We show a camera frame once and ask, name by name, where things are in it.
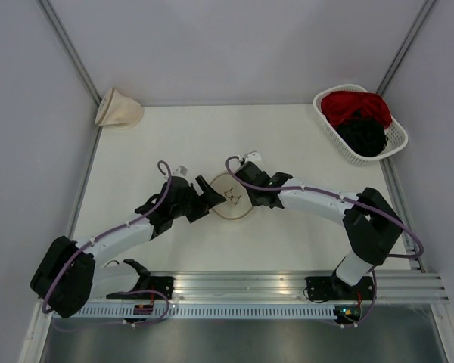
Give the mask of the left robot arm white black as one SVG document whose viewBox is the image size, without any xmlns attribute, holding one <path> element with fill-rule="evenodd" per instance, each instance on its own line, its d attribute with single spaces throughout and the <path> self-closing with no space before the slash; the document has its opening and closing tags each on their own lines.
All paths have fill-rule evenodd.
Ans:
<svg viewBox="0 0 454 363">
<path fill-rule="evenodd" d="M 86 304 L 92 292 L 100 290 L 102 282 L 112 284 L 119 271 L 128 277 L 106 293 L 108 299 L 150 298 L 151 273 L 143 265 L 134 259 L 109 267 L 105 263 L 168 231 L 175 219 L 195 222 L 226 201 L 202 176 L 195 181 L 199 191 L 181 176 L 168 178 L 161 191 L 137 207 L 129 220 L 96 237 L 56 238 L 30 282 L 31 289 L 42 298 L 42 311 L 69 318 Z"/>
</svg>

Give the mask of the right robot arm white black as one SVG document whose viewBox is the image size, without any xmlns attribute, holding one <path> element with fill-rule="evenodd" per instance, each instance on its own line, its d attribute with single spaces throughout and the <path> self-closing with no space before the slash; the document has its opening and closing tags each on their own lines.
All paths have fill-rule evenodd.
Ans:
<svg viewBox="0 0 454 363">
<path fill-rule="evenodd" d="M 354 294 L 369 270 L 384 264 L 402 233 L 398 215 L 374 188 L 342 195 L 305 186 L 284 172 L 270 176 L 251 161 L 241 162 L 234 175 L 253 206 L 312 213 L 344 228 L 350 251 L 328 278 L 336 299 Z"/>
</svg>

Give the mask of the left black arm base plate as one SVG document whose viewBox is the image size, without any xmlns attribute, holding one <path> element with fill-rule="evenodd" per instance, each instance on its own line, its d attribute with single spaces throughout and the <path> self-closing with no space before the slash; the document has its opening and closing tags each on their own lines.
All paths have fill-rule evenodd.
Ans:
<svg viewBox="0 0 454 363">
<path fill-rule="evenodd" d="M 173 294 L 173 282 L 174 278 L 171 276 L 140 277 L 134 287 L 126 290 L 126 292 L 132 292 L 132 294 L 125 294 L 122 291 L 117 291 L 106 295 L 106 299 L 148 301 L 149 303 L 155 302 L 156 300 L 163 300 L 163 298 L 156 293 L 140 293 L 140 290 L 155 290 L 158 293 L 162 293 L 167 299 L 171 299 Z"/>
</svg>

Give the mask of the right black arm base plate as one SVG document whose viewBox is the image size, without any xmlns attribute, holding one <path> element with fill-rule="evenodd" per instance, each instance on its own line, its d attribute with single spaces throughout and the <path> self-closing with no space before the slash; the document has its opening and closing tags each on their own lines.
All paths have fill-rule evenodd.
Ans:
<svg viewBox="0 0 454 363">
<path fill-rule="evenodd" d="M 365 276 L 350 286 L 333 276 L 306 277 L 306 292 L 309 300 L 316 302 L 328 301 L 359 301 L 371 300 L 375 292 L 375 284 L 371 277 Z"/>
</svg>

